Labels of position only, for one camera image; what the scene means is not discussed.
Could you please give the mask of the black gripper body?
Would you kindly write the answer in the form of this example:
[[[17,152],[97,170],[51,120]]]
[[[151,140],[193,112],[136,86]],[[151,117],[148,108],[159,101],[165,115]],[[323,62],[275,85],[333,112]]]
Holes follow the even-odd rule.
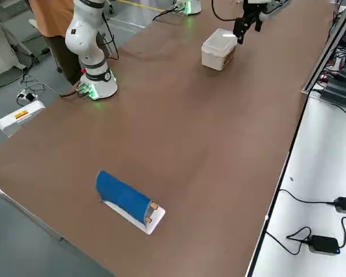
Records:
[[[262,3],[243,3],[243,16],[244,20],[259,20],[260,13],[262,12]]]

